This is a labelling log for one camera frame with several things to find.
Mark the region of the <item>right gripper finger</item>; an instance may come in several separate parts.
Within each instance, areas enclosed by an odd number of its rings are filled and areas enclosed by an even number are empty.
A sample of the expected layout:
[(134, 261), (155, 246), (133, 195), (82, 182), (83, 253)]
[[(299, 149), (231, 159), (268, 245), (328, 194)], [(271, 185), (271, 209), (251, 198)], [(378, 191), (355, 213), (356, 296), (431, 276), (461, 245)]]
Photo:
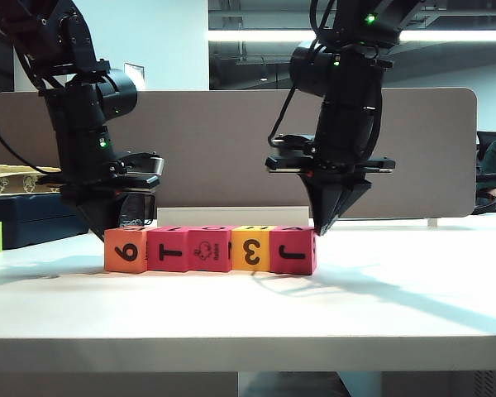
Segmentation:
[(371, 188), (371, 186), (372, 184), (364, 178), (346, 181), (341, 186), (341, 193), (336, 201), (335, 209), (332, 211), (331, 220), (326, 226), (326, 231), (328, 231), (333, 224)]
[(313, 172), (300, 175), (307, 190), (312, 212), (314, 230), (318, 236), (323, 236), (330, 221), (330, 191), (323, 177)]

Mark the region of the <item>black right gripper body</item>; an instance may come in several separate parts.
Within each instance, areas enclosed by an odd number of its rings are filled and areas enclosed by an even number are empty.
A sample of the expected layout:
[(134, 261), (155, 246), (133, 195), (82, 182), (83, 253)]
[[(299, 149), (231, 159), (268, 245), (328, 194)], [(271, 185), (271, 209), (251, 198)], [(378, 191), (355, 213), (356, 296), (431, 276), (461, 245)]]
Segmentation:
[[(379, 139), (384, 73), (392, 66), (377, 46), (299, 45), (289, 63), (292, 87), (267, 137), (276, 150), (265, 162), (267, 170), (299, 175), (390, 171), (391, 160), (370, 157)], [(297, 91), (322, 100), (316, 130), (312, 135), (279, 134)]]

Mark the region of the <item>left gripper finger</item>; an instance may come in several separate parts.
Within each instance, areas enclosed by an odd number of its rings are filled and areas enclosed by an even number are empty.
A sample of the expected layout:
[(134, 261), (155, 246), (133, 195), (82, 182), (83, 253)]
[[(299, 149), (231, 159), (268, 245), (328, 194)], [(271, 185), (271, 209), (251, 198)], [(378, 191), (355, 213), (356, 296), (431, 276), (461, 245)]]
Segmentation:
[(95, 202), (74, 202), (74, 209), (87, 224), (88, 229), (101, 241), (104, 240), (105, 222), (103, 212)]
[(119, 227), (121, 207), (121, 194), (113, 195), (103, 200), (103, 203), (101, 204), (103, 230)]

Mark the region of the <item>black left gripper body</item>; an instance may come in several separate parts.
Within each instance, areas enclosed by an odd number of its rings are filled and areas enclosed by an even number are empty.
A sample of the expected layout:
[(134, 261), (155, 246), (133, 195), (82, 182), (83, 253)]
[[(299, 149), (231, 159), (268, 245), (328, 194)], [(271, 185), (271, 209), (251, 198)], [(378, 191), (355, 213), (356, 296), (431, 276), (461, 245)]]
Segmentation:
[(67, 203), (101, 202), (113, 195), (150, 194), (160, 184), (162, 159), (114, 152), (107, 122), (130, 113), (137, 90), (130, 80), (71, 80), (41, 92), (55, 130), (60, 172), (45, 178)]

